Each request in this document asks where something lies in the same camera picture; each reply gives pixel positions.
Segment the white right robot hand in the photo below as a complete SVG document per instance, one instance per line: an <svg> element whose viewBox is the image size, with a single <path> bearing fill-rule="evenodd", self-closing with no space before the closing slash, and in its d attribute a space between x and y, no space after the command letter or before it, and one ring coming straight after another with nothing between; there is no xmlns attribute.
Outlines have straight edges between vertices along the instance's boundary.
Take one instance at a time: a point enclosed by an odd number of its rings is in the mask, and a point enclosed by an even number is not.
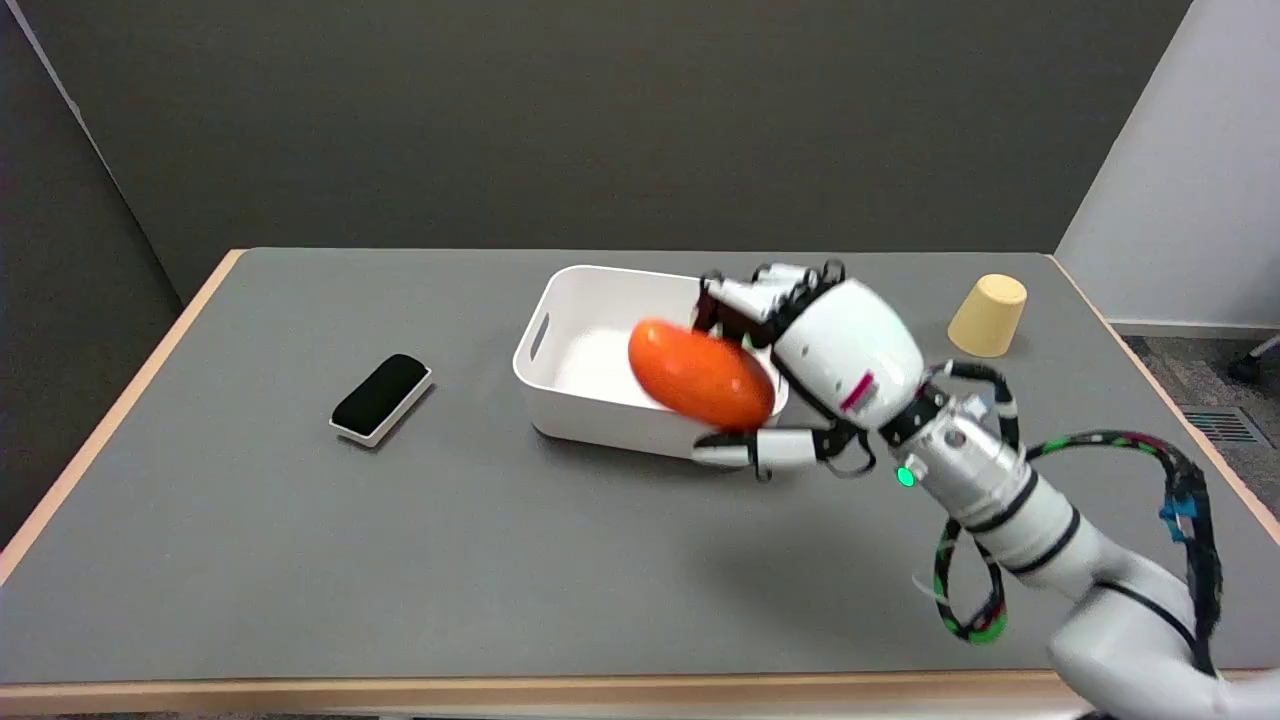
<svg viewBox="0 0 1280 720"><path fill-rule="evenodd" d="M760 480L776 469L828 466L851 442L868 448L869 432L887 427L925 382L922 351L899 314L838 260L767 263L750 281L708 273L692 328L768 350L788 389L829 423L714 432L694 443L695 462L751 468Z"/></svg>

